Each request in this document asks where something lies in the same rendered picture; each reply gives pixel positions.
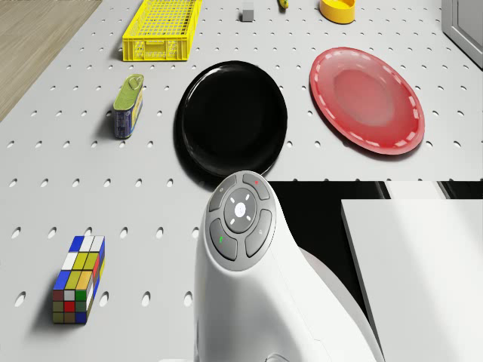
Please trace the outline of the flat-sided can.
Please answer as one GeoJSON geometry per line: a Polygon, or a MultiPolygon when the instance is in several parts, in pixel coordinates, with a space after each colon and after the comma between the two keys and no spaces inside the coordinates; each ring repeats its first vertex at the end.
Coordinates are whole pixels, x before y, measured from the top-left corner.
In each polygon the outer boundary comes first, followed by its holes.
{"type": "Polygon", "coordinates": [[[116,138],[127,139],[134,128],[143,106],[143,81],[141,74],[129,75],[113,103],[114,134],[116,138]]]}

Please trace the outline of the yellow basket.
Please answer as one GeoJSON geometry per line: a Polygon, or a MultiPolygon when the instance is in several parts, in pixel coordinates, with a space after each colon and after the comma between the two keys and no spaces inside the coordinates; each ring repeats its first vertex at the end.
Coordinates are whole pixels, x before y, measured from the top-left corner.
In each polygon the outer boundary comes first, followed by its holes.
{"type": "Polygon", "coordinates": [[[143,0],[122,36],[124,61],[186,61],[202,0],[143,0]]]}

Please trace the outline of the white cabinet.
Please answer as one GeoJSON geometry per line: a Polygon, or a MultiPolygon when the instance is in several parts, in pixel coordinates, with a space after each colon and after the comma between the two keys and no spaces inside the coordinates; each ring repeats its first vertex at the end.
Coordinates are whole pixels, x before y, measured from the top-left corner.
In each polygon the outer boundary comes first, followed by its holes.
{"type": "Polygon", "coordinates": [[[483,0],[441,0],[441,28],[483,71],[483,0]]]}

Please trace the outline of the black stove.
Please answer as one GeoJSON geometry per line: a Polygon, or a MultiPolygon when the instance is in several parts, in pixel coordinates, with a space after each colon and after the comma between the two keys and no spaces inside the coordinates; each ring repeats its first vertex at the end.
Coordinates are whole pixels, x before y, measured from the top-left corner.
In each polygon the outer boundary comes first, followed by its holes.
{"type": "Polygon", "coordinates": [[[272,187],[384,362],[483,362],[483,179],[272,187]]]}

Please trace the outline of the yellow bowl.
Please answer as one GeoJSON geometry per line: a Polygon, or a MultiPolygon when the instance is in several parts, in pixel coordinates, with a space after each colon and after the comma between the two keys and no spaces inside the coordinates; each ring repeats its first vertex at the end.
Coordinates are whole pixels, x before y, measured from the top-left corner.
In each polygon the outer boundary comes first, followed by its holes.
{"type": "Polygon", "coordinates": [[[355,20],[356,0],[320,0],[319,10],[328,20],[349,24],[355,20]]]}

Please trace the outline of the red plate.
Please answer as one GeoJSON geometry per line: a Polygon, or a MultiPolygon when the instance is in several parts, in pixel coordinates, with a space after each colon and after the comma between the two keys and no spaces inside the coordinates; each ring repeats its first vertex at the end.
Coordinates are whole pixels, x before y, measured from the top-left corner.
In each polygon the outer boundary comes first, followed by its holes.
{"type": "Polygon", "coordinates": [[[373,54],[347,47],[323,51],[312,63],[309,84],[323,116],[357,146],[402,155],[422,142],[425,118],[417,95],[373,54]]]}

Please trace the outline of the puzzle cube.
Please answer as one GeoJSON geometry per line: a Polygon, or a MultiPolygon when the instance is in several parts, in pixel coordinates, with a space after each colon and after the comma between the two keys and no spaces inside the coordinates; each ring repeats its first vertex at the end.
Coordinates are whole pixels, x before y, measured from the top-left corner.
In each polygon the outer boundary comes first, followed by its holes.
{"type": "Polygon", "coordinates": [[[87,323],[102,277],[105,255],[103,235],[73,238],[52,291],[54,323],[87,323]]]}

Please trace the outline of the black plate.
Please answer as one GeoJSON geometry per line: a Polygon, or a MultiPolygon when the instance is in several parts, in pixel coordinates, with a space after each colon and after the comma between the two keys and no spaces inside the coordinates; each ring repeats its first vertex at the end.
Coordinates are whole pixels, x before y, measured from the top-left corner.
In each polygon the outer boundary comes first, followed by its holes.
{"type": "Polygon", "coordinates": [[[222,179],[240,170],[267,172],[287,129],[287,106],[274,79],[253,63],[229,60],[191,80],[175,134],[191,168],[222,179]]]}

